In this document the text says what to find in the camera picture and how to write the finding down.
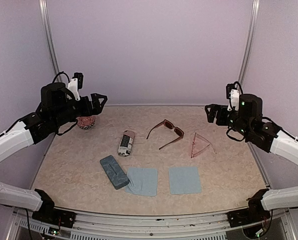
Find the pink transparent sunglasses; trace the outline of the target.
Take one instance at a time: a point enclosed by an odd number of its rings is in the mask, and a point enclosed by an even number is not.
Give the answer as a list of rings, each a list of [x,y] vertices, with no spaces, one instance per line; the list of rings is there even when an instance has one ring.
[[[191,158],[199,156],[207,149],[211,149],[214,154],[217,153],[213,144],[209,140],[195,132],[191,146]]]

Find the blue-grey hard glasses case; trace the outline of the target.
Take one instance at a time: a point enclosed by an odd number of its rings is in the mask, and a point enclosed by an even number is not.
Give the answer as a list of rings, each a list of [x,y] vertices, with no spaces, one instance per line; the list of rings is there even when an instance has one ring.
[[[127,174],[112,155],[101,159],[100,164],[116,190],[119,190],[130,183]]]

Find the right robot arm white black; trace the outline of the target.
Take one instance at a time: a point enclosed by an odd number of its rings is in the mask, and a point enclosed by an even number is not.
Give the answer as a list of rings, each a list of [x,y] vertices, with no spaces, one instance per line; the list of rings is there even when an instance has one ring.
[[[205,106],[209,123],[227,126],[228,131],[242,135],[242,140],[267,153],[281,156],[298,166],[298,138],[292,136],[262,114],[263,101],[254,94],[233,90],[229,105]],[[249,199],[244,217],[255,222],[263,213],[283,208],[298,208],[298,186],[283,189],[261,189]]]

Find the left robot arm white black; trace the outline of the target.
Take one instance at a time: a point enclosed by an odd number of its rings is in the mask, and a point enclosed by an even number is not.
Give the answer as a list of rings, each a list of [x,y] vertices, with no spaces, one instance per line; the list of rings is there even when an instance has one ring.
[[[78,117],[99,115],[107,96],[80,96],[78,84],[50,83],[41,88],[41,102],[35,112],[16,120],[0,134],[0,163],[14,153],[35,145],[50,134],[61,135],[66,123],[77,125]],[[27,190],[0,182],[0,205],[28,209],[52,223],[59,217],[52,199],[42,190]]]

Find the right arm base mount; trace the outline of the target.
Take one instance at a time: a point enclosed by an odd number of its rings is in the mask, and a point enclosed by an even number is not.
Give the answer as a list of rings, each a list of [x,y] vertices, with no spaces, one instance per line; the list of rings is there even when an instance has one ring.
[[[227,213],[228,221],[231,228],[244,226],[252,223],[263,221],[271,217],[271,212],[264,210],[261,200],[268,188],[256,192],[249,200],[248,207],[240,210],[233,210]]]

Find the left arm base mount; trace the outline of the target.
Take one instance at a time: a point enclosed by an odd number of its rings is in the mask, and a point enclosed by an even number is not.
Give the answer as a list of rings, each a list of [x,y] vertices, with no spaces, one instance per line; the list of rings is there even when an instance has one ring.
[[[54,208],[55,204],[51,197],[43,190],[35,189],[42,200],[38,211],[32,213],[32,219],[58,227],[73,228],[76,213]]]

